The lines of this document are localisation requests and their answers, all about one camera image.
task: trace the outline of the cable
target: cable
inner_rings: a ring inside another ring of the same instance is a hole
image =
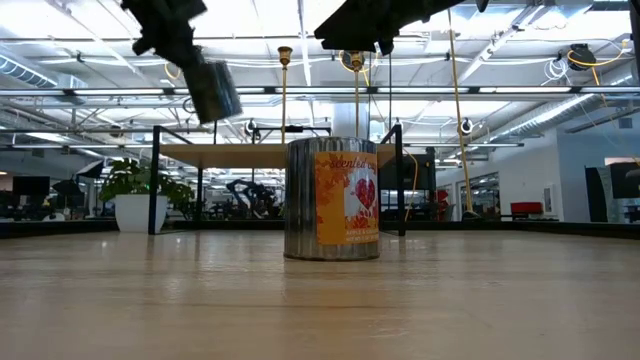
[[[182,75],[182,69],[178,68],[178,75],[173,75],[170,71],[169,71],[169,63],[165,62],[164,63],[164,72],[165,74],[167,74],[167,76],[169,77],[169,79],[171,80],[178,80],[180,78],[180,75]]]
[[[407,222],[407,220],[409,219],[409,211],[411,210],[411,206],[413,205],[413,197],[416,194],[416,186],[418,184],[418,160],[416,160],[416,158],[411,155],[411,153],[406,148],[402,148],[402,150],[404,150],[404,152],[406,152],[407,155],[409,155],[413,159],[413,162],[416,164],[416,171],[413,175],[413,190],[411,190],[411,199],[409,199],[409,207],[407,208],[407,213],[404,215],[404,222]]]
[[[460,93],[458,91],[458,69],[456,67],[456,51],[453,45],[453,22],[451,20],[451,9],[447,10],[449,14],[449,43],[451,46],[451,59],[453,61],[453,88],[455,90],[456,98],[456,113],[458,115],[458,140],[460,141],[460,155],[462,160],[462,169],[464,170],[464,182],[467,186],[467,211],[473,210],[473,203],[471,202],[471,182],[469,181],[469,168],[467,166],[467,152],[464,146],[464,139],[462,138],[462,115],[460,114]]]
[[[571,50],[571,51],[569,51],[569,52],[567,53],[567,59],[569,59],[569,60],[570,60],[571,62],[573,62],[573,63],[576,63],[576,64],[578,64],[578,65],[582,65],[582,66],[590,66],[590,67],[594,67],[594,66],[604,66],[604,65],[608,65],[608,64],[611,64],[611,63],[613,63],[613,62],[615,62],[615,61],[620,60],[620,58],[621,58],[621,57],[622,57],[622,55],[624,54],[624,49],[626,48],[626,46],[627,46],[627,40],[623,40],[623,41],[622,41],[622,49],[620,49],[620,53],[618,53],[618,56],[616,56],[615,58],[613,58],[613,59],[611,59],[611,60],[604,61],[604,62],[601,62],[601,63],[585,63],[585,62],[582,62],[582,61],[578,61],[578,60],[576,60],[576,59],[574,59],[574,58],[572,58],[572,57],[571,57],[571,54],[573,54],[573,53],[574,53],[574,51],[573,51],[573,50]]]
[[[596,73],[596,68],[595,67],[591,67],[591,72],[593,73],[593,78],[596,81],[596,85],[600,86],[600,79],[598,79],[598,73]],[[609,105],[607,104],[607,98],[605,98],[604,94],[600,94],[601,98],[602,98],[602,102],[604,103],[605,107],[609,107]],[[638,159],[638,157],[633,154],[633,151],[631,151],[631,147],[629,146],[629,144],[627,143],[627,141],[624,139],[624,137],[622,137],[622,134],[620,134],[620,129],[618,129],[616,127],[616,123],[613,119],[613,116],[609,115],[609,122],[611,123],[611,125],[613,126],[614,129],[616,129],[616,136],[618,137],[618,140],[620,140],[620,143],[624,146],[624,150],[625,152],[629,152],[629,157],[631,157],[633,159],[633,161],[640,166],[640,160]]]

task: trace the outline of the orange label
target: orange label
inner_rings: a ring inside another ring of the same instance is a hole
[[[376,154],[317,153],[315,183],[316,229],[320,245],[378,241]]]

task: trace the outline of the fluorescent light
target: fluorescent light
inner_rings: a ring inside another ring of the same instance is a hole
[[[360,93],[365,93],[367,88],[360,88]],[[324,93],[340,93],[355,94],[356,88],[353,87],[297,87],[287,88],[287,94],[324,94]],[[282,94],[282,88],[276,89],[276,93]]]
[[[640,87],[635,86],[587,86],[580,91],[582,93],[638,93]]]
[[[117,149],[118,145],[69,145],[71,149]]]
[[[263,94],[264,88],[237,88],[236,92],[238,92],[238,94]]]
[[[126,149],[151,149],[153,145],[145,145],[145,144],[133,144],[133,145],[124,145]]]
[[[62,145],[9,145],[14,149],[62,149]]]
[[[391,91],[396,94],[402,93],[420,93],[420,94],[453,94],[455,88],[453,87],[392,87]],[[389,93],[388,87],[381,87],[378,89],[379,93]],[[469,92],[468,87],[458,88],[458,92],[465,94]]]
[[[503,94],[503,93],[525,93],[525,94],[538,94],[538,93],[566,93],[571,91],[568,86],[531,86],[531,87],[483,87],[480,88],[480,93],[483,94]]]
[[[127,96],[127,95],[164,95],[163,89],[78,89],[79,96]]]
[[[91,151],[91,150],[85,150],[85,149],[78,149],[79,152],[85,154],[85,155],[89,155],[89,156],[93,156],[93,157],[97,157],[97,158],[103,158],[103,155],[98,154],[95,151]]]
[[[465,144],[468,151],[474,151],[478,148],[496,148],[496,147],[522,147],[523,143],[501,143],[501,144]],[[411,143],[405,144],[404,147],[437,147],[437,148],[459,148],[459,144],[455,143]]]
[[[64,92],[62,90],[43,89],[0,90],[0,96],[64,96]]]
[[[58,134],[34,132],[34,133],[27,133],[27,135],[31,136],[31,137],[38,138],[38,139],[42,139],[42,140],[52,141],[52,142],[67,142],[67,141],[69,141],[69,139],[67,139],[66,137],[60,136]]]

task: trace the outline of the security camera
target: security camera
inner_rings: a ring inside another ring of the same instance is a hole
[[[470,135],[473,131],[473,122],[471,122],[469,118],[464,118],[464,120],[460,124],[460,131],[463,135]]]

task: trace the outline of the green leaves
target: green leaves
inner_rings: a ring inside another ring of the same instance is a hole
[[[114,161],[112,169],[104,182],[100,200],[109,201],[117,195],[148,194],[151,171],[147,167],[139,167],[138,162],[131,159]],[[166,195],[169,202],[180,211],[189,207],[189,201],[195,197],[193,190],[187,185],[178,184],[166,175],[158,175],[159,195]]]

